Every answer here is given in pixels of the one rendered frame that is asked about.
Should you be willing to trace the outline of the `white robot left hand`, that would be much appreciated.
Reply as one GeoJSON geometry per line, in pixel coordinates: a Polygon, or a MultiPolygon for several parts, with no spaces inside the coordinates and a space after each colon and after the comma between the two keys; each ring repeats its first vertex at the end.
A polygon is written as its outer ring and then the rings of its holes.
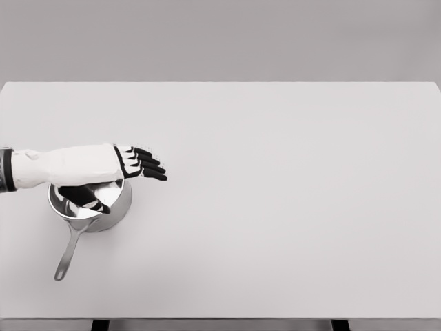
{"type": "Polygon", "coordinates": [[[108,213],[89,184],[145,177],[166,181],[166,170],[151,152],[137,146],[104,143],[52,151],[51,184],[62,197],[80,208],[108,213]]]}

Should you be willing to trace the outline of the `silver steel saucepan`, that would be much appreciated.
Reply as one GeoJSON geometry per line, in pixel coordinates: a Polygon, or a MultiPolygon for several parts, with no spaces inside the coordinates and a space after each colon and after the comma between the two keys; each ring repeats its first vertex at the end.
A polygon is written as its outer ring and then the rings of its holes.
{"type": "Polygon", "coordinates": [[[102,232],[113,228],[124,219],[131,207],[132,187],[125,179],[89,184],[87,188],[104,206],[109,208],[107,214],[80,208],[62,197],[56,186],[50,185],[48,188],[50,207],[66,223],[70,231],[70,240],[54,274],[55,281],[62,281],[68,273],[76,245],[82,234],[102,232]]]}

